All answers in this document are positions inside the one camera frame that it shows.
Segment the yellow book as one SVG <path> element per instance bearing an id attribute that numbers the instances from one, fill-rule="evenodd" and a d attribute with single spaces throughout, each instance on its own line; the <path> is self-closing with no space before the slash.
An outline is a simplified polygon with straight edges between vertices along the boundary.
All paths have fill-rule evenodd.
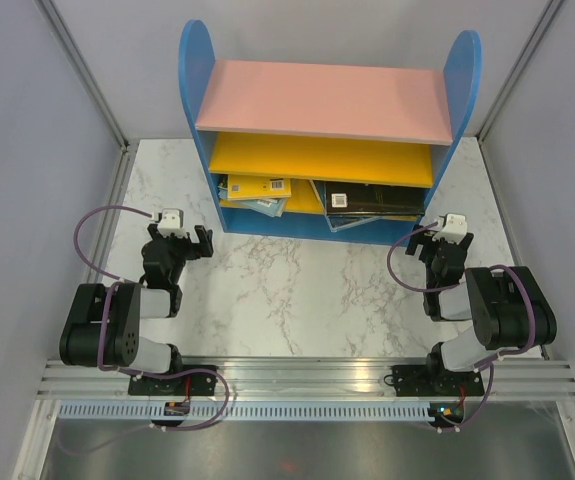
<path id="1" fill-rule="evenodd" d="M 226 175 L 228 177 L 228 199 L 280 199 L 292 195 L 292 183 L 287 178 L 269 178 L 248 175 Z"/>

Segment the green forest cover book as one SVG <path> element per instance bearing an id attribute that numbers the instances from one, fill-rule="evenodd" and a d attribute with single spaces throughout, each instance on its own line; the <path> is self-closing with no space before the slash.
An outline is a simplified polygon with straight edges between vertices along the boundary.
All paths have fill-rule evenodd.
<path id="1" fill-rule="evenodd" d="M 221 176 L 218 183 L 218 196 L 221 200 L 228 200 L 228 177 Z"/>

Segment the blue ocean cover book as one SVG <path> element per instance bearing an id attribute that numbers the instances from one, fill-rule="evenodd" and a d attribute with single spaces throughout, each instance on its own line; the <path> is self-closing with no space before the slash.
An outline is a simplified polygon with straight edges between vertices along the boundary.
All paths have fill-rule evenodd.
<path id="1" fill-rule="evenodd" d="M 329 215 L 326 208 L 324 181 L 311 180 L 310 184 L 314 194 L 316 195 L 318 203 L 322 208 L 322 213 L 324 214 L 327 225 L 332 233 L 337 233 L 341 230 L 358 227 L 379 220 L 379 217 L 375 216 Z"/>

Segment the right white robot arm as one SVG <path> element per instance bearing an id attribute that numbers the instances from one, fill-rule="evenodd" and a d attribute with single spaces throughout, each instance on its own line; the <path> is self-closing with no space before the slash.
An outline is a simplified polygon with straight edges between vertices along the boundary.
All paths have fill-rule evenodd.
<path id="1" fill-rule="evenodd" d="M 417 224 L 405 250 L 409 256 L 418 254 L 425 266 L 426 283 L 419 291 L 425 314 L 434 322 L 471 323 L 465 332 L 432 347 L 426 357 L 421 377 L 438 394 L 455 387 L 460 373 L 549 345 L 557 335 L 555 314 L 531 270 L 467 268 L 472 241 L 471 233 L 449 241 Z"/>

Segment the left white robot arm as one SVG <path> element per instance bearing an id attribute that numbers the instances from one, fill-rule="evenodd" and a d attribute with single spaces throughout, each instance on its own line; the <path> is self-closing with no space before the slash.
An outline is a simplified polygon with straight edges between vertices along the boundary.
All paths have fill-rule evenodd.
<path id="1" fill-rule="evenodd" d="M 155 224 L 148 231 L 151 240 L 141 249 L 143 275 L 137 282 L 79 285 L 59 340 L 59 355 L 69 366 L 147 376 L 160 392 L 173 395 L 186 381 L 178 348 L 143 337 L 140 327 L 145 319 L 177 316 L 181 273 L 188 262 L 213 256 L 213 231 L 195 226 L 196 240 L 188 233 L 161 233 Z"/>

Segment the black book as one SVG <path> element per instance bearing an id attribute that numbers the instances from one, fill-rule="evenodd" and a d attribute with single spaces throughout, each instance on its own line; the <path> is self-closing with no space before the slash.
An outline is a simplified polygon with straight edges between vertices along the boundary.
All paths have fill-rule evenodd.
<path id="1" fill-rule="evenodd" d="M 378 184 L 323 182 L 325 212 L 335 217 L 421 216 L 425 190 Z"/>

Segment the light blue book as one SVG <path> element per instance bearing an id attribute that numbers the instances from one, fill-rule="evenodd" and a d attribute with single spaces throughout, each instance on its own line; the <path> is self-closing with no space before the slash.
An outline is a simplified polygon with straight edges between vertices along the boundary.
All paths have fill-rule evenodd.
<path id="1" fill-rule="evenodd" d="M 288 201 L 288 198 L 280 199 L 252 199 L 252 200 L 232 200 L 227 196 L 226 189 L 219 189 L 219 200 L 224 206 L 232 208 L 245 208 L 270 218 L 281 217 Z"/>

